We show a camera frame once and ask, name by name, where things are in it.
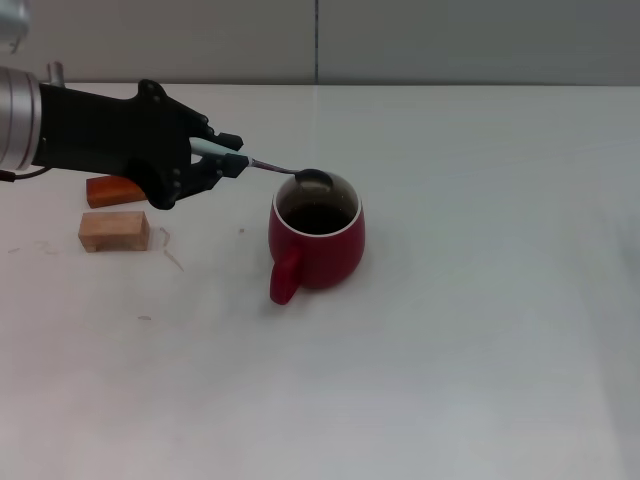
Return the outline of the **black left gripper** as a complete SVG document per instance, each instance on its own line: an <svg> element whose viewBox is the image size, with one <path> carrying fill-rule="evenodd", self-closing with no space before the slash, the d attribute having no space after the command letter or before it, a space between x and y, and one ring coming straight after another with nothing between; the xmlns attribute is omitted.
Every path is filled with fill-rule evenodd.
<svg viewBox="0 0 640 480"><path fill-rule="evenodd" d="M217 133L154 81L140 81L129 99L44 84L40 95L39 166L127 178L157 209L171 209L250 166L249 157L229 153L204 155L203 167L194 166L192 138L230 150L240 150L244 141Z"/></svg>

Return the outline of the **spoon with light blue handle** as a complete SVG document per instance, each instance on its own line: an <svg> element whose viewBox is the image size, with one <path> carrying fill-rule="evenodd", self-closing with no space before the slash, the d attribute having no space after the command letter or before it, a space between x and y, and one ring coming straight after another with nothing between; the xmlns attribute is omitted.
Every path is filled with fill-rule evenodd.
<svg viewBox="0 0 640 480"><path fill-rule="evenodd" d="M190 138L191 153L201 157L207 154L239 154L250 158L250 166L247 168L256 168L273 173L279 173L284 175L291 175L299 185L310 184L313 186L322 187L325 190L331 190L334 187L334 180L328 173L317 169L305 169L305 170L292 170L286 169L280 166L269 164L256 160L255 158L245 155L242 152L230 150L225 147L220 147L207 140L191 137Z"/></svg>

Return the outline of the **red ceramic cup with coffee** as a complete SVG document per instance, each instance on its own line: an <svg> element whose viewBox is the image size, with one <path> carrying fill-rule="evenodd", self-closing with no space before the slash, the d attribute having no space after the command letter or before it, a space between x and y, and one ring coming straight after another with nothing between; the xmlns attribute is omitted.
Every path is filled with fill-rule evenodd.
<svg viewBox="0 0 640 480"><path fill-rule="evenodd" d="M287 180L272 199L268 244L270 298L287 304L298 289L334 287L359 265L365 247L363 203L344 178L325 190Z"/></svg>

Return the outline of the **dark red wooden block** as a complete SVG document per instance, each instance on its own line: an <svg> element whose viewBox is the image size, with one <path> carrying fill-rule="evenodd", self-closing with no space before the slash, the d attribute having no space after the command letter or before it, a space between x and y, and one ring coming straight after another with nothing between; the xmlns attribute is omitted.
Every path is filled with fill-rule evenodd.
<svg viewBox="0 0 640 480"><path fill-rule="evenodd" d="M144 192L132 181L117 176L102 176L86 180L86 200L97 209L145 201Z"/></svg>

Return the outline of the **light wooden block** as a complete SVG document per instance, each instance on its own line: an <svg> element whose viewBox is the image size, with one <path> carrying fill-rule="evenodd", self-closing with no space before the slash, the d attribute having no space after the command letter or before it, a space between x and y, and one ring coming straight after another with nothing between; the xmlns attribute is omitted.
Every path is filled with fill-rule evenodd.
<svg viewBox="0 0 640 480"><path fill-rule="evenodd" d="M82 216L78 237L88 253L146 251L150 225L143 211L88 212Z"/></svg>

